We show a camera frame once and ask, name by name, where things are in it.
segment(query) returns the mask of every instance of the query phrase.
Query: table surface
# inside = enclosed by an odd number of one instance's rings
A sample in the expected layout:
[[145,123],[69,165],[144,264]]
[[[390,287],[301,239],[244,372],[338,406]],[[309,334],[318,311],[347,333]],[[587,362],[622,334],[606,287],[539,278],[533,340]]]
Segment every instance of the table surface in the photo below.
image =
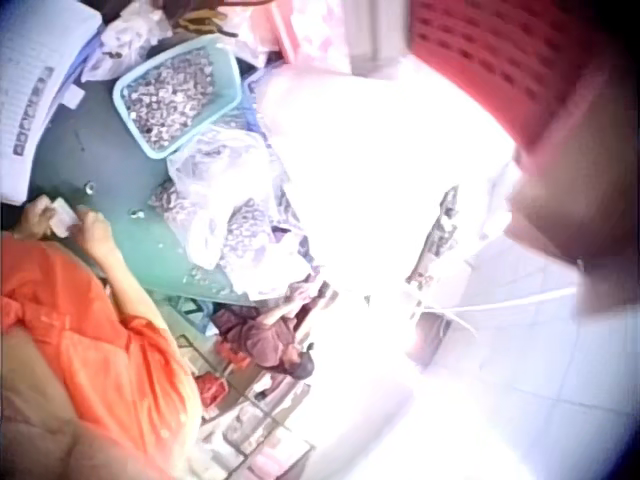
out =
[[[166,162],[148,158],[118,115],[111,91],[115,82],[81,85],[85,97],[76,110],[58,108],[34,159],[29,198],[46,193],[70,205],[86,205],[111,222],[129,268],[144,288],[171,295],[249,305],[233,291],[226,274],[195,267],[164,219],[148,200],[169,178]],[[87,195],[87,182],[95,193]],[[131,218],[134,209],[144,218]],[[63,241],[83,259],[72,242]]]

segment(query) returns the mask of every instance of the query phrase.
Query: seated person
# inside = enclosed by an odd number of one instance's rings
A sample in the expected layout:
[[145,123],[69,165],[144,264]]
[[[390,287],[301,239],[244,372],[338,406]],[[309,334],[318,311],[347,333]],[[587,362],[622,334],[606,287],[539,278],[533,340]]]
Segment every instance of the seated person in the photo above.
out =
[[326,290],[321,288],[315,298],[310,298],[304,289],[298,290],[282,305],[263,314],[254,307],[227,306],[211,318],[232,349],[248,355],[263,369],[281,375],[267,392],[262,392],[261,398],[274,391],[284,376],[306,380],[313,374],[315,363],[310,353],[313,344],[304,351],[298,346],[308,332],[308,322],[301,325],[302,319],[296,315],[300,317],[301,311],[309,315],[317,307],[326,308]]

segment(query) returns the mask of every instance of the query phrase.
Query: small metal part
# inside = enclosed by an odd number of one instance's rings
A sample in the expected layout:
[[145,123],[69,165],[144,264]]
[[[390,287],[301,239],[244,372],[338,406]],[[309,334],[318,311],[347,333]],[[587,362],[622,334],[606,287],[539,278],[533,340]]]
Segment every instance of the small metal part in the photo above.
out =
[[84,184],[84,192],[87,195],[93,195],[96,192],[96,184],[93,182],[87,182]]
[[144,218],[144,210],[139,208],[129,210],[129,216],[131,218]]

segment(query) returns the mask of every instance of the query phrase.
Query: hand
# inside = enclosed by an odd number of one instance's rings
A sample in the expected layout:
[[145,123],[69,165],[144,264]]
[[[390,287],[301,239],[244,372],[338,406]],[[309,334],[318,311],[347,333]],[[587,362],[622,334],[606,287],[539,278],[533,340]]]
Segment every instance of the hand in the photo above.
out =
[[14,236],[29,240],[40,240],[46,235],[51,235],[49,222],[55,214],[56,211],[51,206],[49,197],[40,195],[24,208],[20,222],[13,229]]
[[87,255],[99,266],[117,258],[120,251],[104,216],[83,206],[76,209],[76,214],[80,223],[71,227],[71,236]]

